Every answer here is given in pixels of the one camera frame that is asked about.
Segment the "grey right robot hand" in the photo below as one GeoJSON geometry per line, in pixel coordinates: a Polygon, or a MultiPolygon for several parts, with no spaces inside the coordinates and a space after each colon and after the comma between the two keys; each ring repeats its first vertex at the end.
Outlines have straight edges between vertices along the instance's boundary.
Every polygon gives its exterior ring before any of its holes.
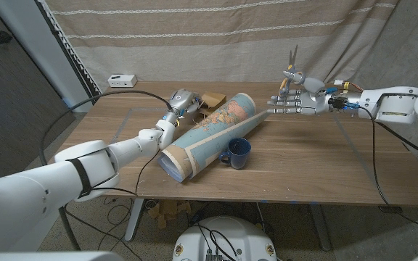
{"type": "Polygon", "coordinates": [[[290,89],[292,81],[285,78],[279,88],[279,95],[272,96],[268,105],[281,106],[281,108],[268,109],[271,114],[319,115],[329,110],[325,84],[315,78],[306,78],[302,89],[290,89]]]}

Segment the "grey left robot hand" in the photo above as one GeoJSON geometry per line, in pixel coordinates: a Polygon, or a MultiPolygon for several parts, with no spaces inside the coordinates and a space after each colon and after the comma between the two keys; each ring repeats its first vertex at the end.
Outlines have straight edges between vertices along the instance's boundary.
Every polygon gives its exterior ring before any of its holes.
{"type": "Polygon", "coordinates": [[[179,89],[171,94],[168,101],[171,110],[164,115],[163,119],[174,123],[177,119],[196,112],[200,107],[201,101],[202,98],[199,93],[179,89]]]}

